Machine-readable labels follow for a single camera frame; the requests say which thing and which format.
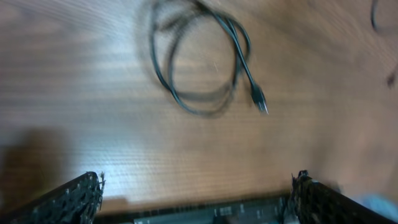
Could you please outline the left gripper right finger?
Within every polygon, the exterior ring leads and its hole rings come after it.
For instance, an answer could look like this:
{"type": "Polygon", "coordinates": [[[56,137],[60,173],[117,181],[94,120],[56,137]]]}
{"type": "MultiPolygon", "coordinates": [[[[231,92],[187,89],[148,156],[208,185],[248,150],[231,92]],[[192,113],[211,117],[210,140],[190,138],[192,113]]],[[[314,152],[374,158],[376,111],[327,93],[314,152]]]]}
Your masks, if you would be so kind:
{"type": "Polygon", "coordinates": [[[395,223],[311,178],[307,170],[301,170],[298,176],[292,177],[290,201],[295,216],[304,224],[395,223]]]}

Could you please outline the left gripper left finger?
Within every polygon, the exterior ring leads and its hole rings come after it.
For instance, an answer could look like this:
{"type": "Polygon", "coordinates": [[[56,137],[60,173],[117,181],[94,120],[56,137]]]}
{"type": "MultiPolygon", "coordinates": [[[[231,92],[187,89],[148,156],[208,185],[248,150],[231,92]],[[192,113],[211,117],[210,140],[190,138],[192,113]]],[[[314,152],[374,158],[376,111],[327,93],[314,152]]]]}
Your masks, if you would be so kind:
{"type": "Polygon", "coordinates": [[[1,215],[3,224],[91,224],[103,202],[104,173],[86,172],[1,215]]]}

